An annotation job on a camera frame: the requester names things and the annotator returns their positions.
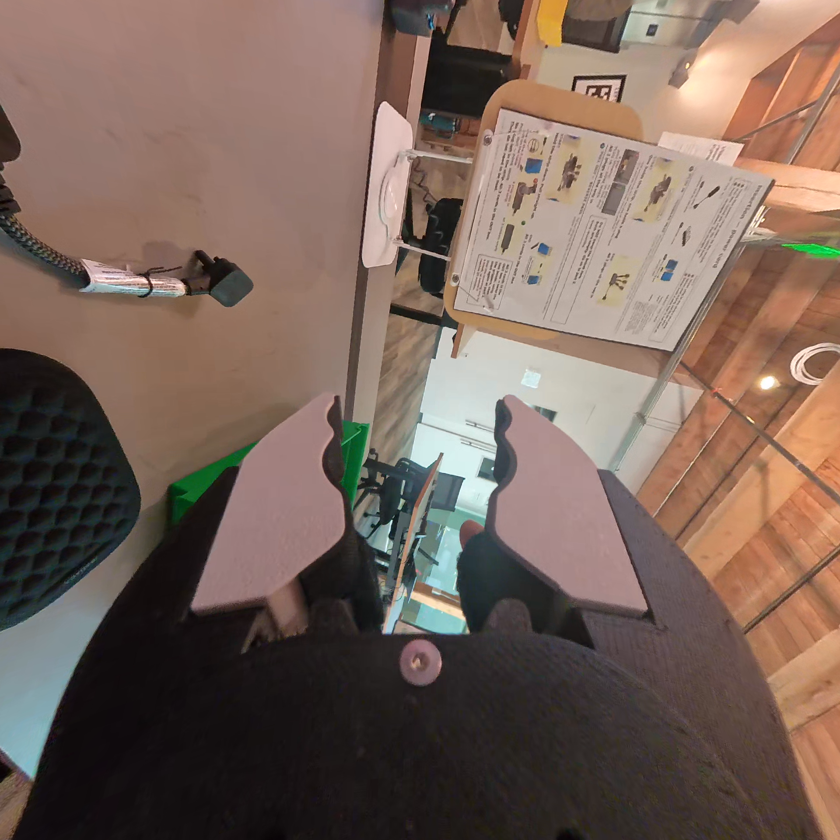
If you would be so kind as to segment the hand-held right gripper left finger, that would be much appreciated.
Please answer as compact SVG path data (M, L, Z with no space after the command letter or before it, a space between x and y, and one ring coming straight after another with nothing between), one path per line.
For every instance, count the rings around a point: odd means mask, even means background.
M307 616L301 574L345 531L340 397L316 396L272 429L239 466L191 611L198 616L264 607L270 616Z

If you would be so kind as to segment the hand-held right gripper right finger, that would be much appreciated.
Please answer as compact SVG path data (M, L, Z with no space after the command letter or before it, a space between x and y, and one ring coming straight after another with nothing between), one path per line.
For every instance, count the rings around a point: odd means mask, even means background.
M574 606L642 617L648 602L592 459L514 395L496 406L486 528Z

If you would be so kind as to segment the green plastic bin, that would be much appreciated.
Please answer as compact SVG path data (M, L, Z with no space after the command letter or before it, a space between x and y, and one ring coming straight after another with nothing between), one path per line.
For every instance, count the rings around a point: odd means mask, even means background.
M343 422L341 454L344 474L342 487L350 502L354 502L358 492L362 465L368 451L370 429L371 426L368 423ZM215 480L226 469L240 466L255 446L256 443L243 447L171 484L167 491L167 528L173 529Z

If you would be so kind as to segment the black office chair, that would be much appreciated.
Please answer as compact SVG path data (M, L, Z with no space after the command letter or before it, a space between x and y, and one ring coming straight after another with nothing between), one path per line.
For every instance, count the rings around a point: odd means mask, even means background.
M438 299L443 299L448 270L448 263L439 257L449 256L463 203L461 198L446 197L426 206L426 229L418 247L437 256L420 256L418 282L424 292Z
M378 508L373 515L371 534L375 534L384 525L391 525L404 502L409 506L414 504L427 477L427 468L409 458L399 458L393 465L386 464L379 459L374 448L369 450L362 470L366 475L360 478L357 487L360 495L353 509L358 508L368 497L377 498Z

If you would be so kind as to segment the black honeycomb cushion pad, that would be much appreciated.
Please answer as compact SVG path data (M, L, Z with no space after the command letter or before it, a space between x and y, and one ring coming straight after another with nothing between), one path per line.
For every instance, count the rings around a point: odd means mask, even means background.
M126 540L137 479L91 388L47 356L1 350L1 629L41 612Z

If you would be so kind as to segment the printed instruction sheet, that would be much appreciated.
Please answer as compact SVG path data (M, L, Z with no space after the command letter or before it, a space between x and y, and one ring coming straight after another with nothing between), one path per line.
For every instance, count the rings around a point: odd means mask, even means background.
M771 192L765 174L499 110L454 313L672 351Z

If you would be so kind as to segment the white display stand base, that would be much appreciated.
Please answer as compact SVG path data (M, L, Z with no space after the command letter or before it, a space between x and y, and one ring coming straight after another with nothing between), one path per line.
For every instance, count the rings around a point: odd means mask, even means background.
M396 258L413 151L412 126L390 103L381 102L374 120L361 244L361 262L368 270Z

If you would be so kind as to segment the white paper sheet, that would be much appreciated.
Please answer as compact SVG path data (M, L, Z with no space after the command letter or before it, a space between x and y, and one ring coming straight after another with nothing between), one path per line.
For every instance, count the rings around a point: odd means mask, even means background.
M659 138L658 147L703 161L733 166L744 148L744 143L663 132Z

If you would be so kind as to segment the black framed marker poster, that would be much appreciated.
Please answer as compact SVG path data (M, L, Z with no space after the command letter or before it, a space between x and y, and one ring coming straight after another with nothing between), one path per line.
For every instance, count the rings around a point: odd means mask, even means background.
M571 90L586 97L606 102L620 103L623 100L627 75L577 75L573 77Z

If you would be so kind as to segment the yellow plastic bin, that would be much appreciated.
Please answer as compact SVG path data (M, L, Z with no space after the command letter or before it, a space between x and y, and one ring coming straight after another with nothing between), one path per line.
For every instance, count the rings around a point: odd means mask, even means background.
M539 40L547 47L563 43L563 25L569 1L539 1L535 24Z

